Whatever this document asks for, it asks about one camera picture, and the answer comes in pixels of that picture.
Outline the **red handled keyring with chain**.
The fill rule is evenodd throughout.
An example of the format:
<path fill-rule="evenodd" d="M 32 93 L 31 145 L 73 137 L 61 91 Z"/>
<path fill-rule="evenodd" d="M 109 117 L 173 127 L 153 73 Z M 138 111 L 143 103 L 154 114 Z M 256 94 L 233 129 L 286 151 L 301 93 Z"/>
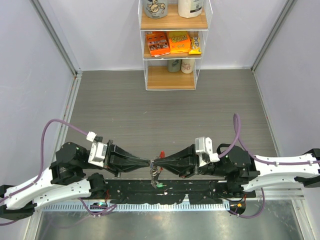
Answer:
<path fill-rule="evenodd" d="M 155 189 L 158 189 L 157 186 L 156 186 L 158 183 L 162 183 L 162 182 L 159 182 L 159 176 L 160 176 L 160 174 L 161 174 L 161 172 L 163 170 L 162 167 L 159 167 L 159 166 L 157 166 L 155 164 L 155 161 L 157 159 L 163 159 L 164 157 L 165 157 L 165 152 L 161 151 L 160 155 L 157 158 L 155 158 L 155 159 L 150 161 L 150 171 L 149 171 L 149 173 L 150 173 L 151 185 Z"/>

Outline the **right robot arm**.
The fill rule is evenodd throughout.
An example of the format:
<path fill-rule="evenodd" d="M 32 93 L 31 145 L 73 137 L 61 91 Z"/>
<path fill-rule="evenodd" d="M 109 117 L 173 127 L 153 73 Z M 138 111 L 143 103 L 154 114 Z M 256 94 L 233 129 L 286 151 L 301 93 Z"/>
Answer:
<path fill-rule="evenodd" d="M 319 161 L 318 148 L 294 157 L 250 156 L 241 147 L 224 143 L 214 152 L 209 138 L 198 138 L 195 144 L 182 151 L 151 161 L 150 175 L 154 188 L 163 186 L 158 181 L 163 169 L 184 179 L 194 175 L 222 177 L 222 186 L 214 182 L 210 192 L 238 198 L 260 188 L 285 184 L 318 188 Z"/>

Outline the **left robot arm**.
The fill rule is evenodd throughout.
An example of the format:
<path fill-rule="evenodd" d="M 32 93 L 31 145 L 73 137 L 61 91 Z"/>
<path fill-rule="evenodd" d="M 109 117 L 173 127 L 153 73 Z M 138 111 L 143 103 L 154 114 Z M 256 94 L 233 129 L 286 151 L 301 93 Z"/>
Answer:
<path fill-rule="evenodd" d="M 108 186 L 104 176 L 99 173 L 86 176 L 86 169 L 106 170 L 118 177 L 150 165 L 150 160 L 136 157 L 112 141 L 93 142 L 90 149 L 67 142 L 55 153 L 55 158 L 40 175 L 20 185 L 0 187 L 2 219 L 19 221 L 36 210 L 69 199 L 105 198 Z"/>

